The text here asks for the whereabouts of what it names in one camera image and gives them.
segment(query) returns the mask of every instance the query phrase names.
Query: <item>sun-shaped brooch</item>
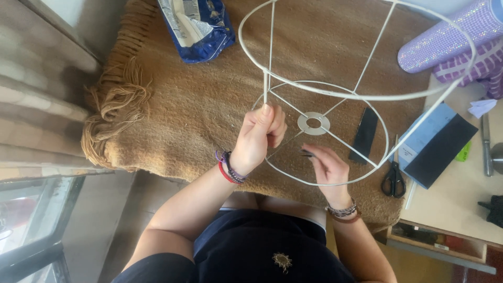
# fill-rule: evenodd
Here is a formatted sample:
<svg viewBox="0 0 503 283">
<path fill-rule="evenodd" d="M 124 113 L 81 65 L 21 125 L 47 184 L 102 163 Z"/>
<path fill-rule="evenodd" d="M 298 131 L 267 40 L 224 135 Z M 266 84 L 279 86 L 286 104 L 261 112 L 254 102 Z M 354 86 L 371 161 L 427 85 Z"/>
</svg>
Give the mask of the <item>sun-shaped brooch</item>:
<svg viewBox="0 0 503 283">
<path fill-rule="evenodd" d="M 275 253 L 273 255 L 273 260 L 275 264 L 283 268 L 284 274 L 287 274 L 288 271 L 286 269 L 292 266 L 292 260 L 288 258 L 288 255 L 285 255 L 283 253 Z"/>
</svg>

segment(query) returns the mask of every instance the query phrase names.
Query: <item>purple bracelet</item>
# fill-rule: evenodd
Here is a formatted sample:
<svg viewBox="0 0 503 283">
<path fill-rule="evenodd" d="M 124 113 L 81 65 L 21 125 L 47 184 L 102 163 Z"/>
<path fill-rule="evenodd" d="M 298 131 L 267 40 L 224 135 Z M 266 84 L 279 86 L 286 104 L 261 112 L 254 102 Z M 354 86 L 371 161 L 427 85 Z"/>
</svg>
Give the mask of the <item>purple bracelet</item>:
<svg viewBox="0 0 503 283">
<path fill-rule="evenodd" d="M 246 176 L 242 176 L 240 175 L 239 173 L 237 173 L 236 171 L 234 171 L 231 167 L 230 167 L 230 162 L 229 162 L 229 156 L 230 156 L 230 153 L 231 152 L 222 152 L 222 156 L 220 158 L 218 158 L 218 151 L 215 151 L 215 158 L 218 160 L 218 162 L 222 162 L 224 163 L 225 165 L 227 165 L 227 168 L 228 168 L 228 171 L 229 171 L 229 175 L 230 177 L 238 182 L 238 183 L 243 183 L 246 178 L 248 177 L 248 175 Z"/>
</svg>

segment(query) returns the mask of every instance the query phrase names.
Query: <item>brown blanket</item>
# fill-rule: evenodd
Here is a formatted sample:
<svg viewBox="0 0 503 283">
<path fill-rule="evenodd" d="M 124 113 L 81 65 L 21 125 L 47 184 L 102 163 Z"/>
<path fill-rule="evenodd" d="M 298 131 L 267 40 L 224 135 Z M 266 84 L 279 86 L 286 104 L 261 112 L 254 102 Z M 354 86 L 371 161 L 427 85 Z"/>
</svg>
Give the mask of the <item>brown blanket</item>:
<svg viewBox="0 0 503 283">
<path fill-rule="evenodd" d="M 226 0 L 234 29 L 264 0 Z M 376 0 L 281 0 L 276 6 L 273 71 L 291 80 L 316 80 L 348 89 L 355 87 L 390 5 Z M 243 38 L 264 65 L 269 61 L 271 7 L 253 14 Z M 394 95 L 427 88 L 429 72 L 407 74 L 396 60 L 399 48 L 433 23 L 413 12 L 396 9 L 358 87 L 359 94 Z M 130 0 L 117 43 L 90 104 L 82 138 L 87 157 L 108 168 L 144 169 L 194 180 L 216 164 L 215 150 L 231 150 L 244 114 L 260 96 L 263 73 L 238 43 L 213 61 L 185 64 L 179 58 L 155 0 Z M 324 113 L 341 99 L 282 86 L 277 93 L 301 111 Z M 299 113 L 270 95 L 287 113 L 284 143 L 299 129 Z M 420 115 L 424 100 L 372 103 L 383 116 L 392 140 Z M 366 104 L 345 101 L 327 117 L 330 130 L 352 144 Z M 298 157 L 302 143 L 333 148 L 351 166 L 350 179 L 371 170 L 348 160 L 349 149 L 328 134 L 301 134 L 271 157 L 282 170 L 315 182 L 311 163 Z M 378 124 L 370 159 L 384 152 L 384 131 Z M 380 190 L 384 165 L 368 178 L 349 185 L 363 219 L 372 231 L 398 221 L 401 199 Z M 323 207 L 319 189 L 259 166 L 240 190 L 258 192 Z"/>
</svg>

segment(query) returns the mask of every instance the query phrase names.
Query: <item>black scissors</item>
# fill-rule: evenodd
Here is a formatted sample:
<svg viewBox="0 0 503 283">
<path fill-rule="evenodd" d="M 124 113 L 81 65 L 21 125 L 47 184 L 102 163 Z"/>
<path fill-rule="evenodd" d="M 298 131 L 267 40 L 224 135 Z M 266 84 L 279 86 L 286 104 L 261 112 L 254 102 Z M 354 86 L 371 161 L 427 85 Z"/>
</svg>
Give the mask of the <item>black scissors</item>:
<svg viewBox="0 0 503 283">
<path fill-rule="evenodd" d="M 398 135 L 396 135 L 395 146 L 397 144 Z M 405 195 L 405 182 L 403 181 L 402 174 L 400 174 L 400 168 L 398 167 L 398 150 L 395 151 L 395 157 L 391 163 L 391 169 L 382 181 L 381 190 L 385 195 L 394 196 L 396 198 L 401 198 Z"/>
</svg>

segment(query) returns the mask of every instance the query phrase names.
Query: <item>purple glitter roll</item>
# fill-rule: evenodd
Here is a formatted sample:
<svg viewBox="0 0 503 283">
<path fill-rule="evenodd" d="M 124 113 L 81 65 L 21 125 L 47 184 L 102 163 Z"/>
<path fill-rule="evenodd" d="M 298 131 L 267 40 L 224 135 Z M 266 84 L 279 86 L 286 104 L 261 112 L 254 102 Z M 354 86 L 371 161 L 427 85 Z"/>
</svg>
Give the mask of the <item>purple glitter roll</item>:
<svg viewBox="0 0 503 283">
<path fill-rule="evenodd" d="M 502 0 L 479 0 L 448 18 L 472 36 L 475 46 L 503 35 Z M 441 21 L 404 45 L 398 64 L 408 73 L 418 73 L 470 50 L 466 37 Z"/>
</svg>

